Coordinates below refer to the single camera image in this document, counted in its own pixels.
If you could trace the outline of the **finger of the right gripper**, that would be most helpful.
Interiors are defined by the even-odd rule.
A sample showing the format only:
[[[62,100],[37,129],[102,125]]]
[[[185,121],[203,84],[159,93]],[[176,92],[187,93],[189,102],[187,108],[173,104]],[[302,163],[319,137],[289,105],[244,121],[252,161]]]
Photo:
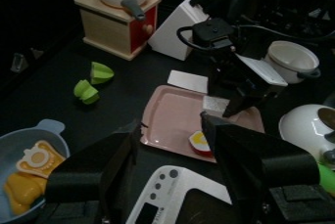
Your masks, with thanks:
[[[263,96],[255,89],[239,87],[236,94],[231,97],[223,116],[231,117],[244,111],[255,106],[262,101],[262,98]]]

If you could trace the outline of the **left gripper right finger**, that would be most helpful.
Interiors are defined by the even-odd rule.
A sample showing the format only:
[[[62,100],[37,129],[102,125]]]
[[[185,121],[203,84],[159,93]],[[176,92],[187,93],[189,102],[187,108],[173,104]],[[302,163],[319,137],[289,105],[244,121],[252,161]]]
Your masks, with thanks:
[[[231,199],[239,208],[260,206],[274,188],[319,183],[317,161],[305,149],[207,112],[200,118]]]

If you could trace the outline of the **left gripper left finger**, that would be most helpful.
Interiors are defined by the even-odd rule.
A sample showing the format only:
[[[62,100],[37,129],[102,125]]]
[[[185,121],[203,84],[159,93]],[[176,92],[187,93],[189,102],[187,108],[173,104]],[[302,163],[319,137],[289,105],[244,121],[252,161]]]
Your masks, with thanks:
[[[45,224],[122,224],[140,138],[141,123],[134,120],[55,168],[46,188]]]

